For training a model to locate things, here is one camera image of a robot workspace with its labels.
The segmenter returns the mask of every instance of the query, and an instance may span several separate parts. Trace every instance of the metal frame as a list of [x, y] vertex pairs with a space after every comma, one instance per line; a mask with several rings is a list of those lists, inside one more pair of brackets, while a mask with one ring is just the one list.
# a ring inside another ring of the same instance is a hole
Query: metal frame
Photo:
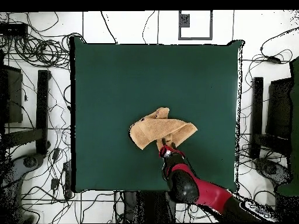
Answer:
[[[5, 67], [4, 63], [0, 64], [1, 74]], [[36, 129], [30, 131], [17, 131], [4, 134], [0, 144], [2, 149], [12, 148], [14, 146], [23, 145], [28, 142], [36, 141], [36, 152], [41, 155], [47, 154], [48, 148], [48, 81], [51, 79], [51, 72], [48, 70], [38, 71], [37, 81], [37, 99], [36, 99]], [[2, 80], [2, 89], [8, 88], [7, 80]], [[0, 95], [1, 105], [7, 102], [8, 95]], [[0, 111], [0, 124], [4, 125], [5, 112]], [[2, 155], [0, 162], [4, 162], [5, 157]]]
[[249, 157], [259, 158], [260, 144], [257, 143], [255, 136], [262, 134], [263, 123], [263, 77], [255, 77], [252, 81], [252, 112], [251, 112], [251, 136]]

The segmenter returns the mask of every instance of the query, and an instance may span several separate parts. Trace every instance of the tan towel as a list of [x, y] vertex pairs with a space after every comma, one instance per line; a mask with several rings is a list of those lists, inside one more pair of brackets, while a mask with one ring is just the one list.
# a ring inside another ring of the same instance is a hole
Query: tan towel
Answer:
[[169, 108], [161, 107], [130, 127], [130, 136], [140, 149], [157, 140], [157, 147], [160, 150], [163, 146], [162, 138], [166, 139], [168, 146], [171, 146], [172, 142], [179, 146], [197, 131], [192, 123], [168, 119], [168, 113]]

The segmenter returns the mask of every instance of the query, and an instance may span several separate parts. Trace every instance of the dark green fabric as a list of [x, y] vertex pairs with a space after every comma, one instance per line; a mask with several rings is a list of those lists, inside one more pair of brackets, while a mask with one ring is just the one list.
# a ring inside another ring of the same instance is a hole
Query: dark green fabric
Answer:
[[169, 107], [198, 131], [179, 146], [197, 175], [235, 190], [238, 50], [216, 45], [84, 44], [75, 40], [77, 191], [167, 190], [155, 142], [131, 124]]
[[291, 62], [291, 75], [294, 77], [294, 86], [290, 93], [292, 112], [290, 169], [293, 180], [290, 184], [280, 185], [277, 192], [284, 196], [299, 196], [299, 58]]

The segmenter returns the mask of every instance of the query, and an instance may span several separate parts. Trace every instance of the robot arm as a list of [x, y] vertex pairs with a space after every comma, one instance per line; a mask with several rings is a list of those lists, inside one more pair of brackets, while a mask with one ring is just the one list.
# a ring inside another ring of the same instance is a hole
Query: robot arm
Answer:
[[170, 189], [169, 195], [177, 203], [204, 205], [217, 211], [213, 214], [220, 222], [262, 222], [269, 221], [267, 212], [257, 211], [249, 202], [236, 199], [229, 191], [199, 179], [185, 155], [165, 145], [159, 156], [164, 160], [162, 175]]

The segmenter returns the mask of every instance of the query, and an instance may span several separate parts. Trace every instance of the green table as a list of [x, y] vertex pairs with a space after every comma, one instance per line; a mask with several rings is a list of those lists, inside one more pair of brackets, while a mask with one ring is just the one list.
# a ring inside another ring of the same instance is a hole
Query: green table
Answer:
[[75, 189], [167, 190], [156, 143], [131, 124], [159, 107], [198, 131], [180, 145], [203, 180], [235, 191], [238, 51], [230, 45], [75, 44]]

